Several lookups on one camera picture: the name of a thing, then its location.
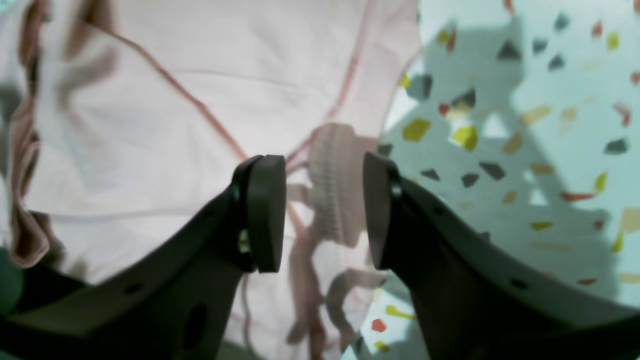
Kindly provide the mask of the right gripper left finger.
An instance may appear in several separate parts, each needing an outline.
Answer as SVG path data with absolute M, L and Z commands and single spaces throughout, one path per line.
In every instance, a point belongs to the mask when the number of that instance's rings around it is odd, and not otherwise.
M 21 360 L 214 360 L 244 274 L 281 267 L 285 209 L 285 158 L 249 158 L 134 266 L 3 318 L 1 350 Z

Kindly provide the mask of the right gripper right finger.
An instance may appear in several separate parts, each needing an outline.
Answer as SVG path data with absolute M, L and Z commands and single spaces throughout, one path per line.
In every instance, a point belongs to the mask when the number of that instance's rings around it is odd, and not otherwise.
M 432 360 L 638 359 L 638 310 L 519 262 L 379 153 L 362 176 L 373 264 L 409 289 Z

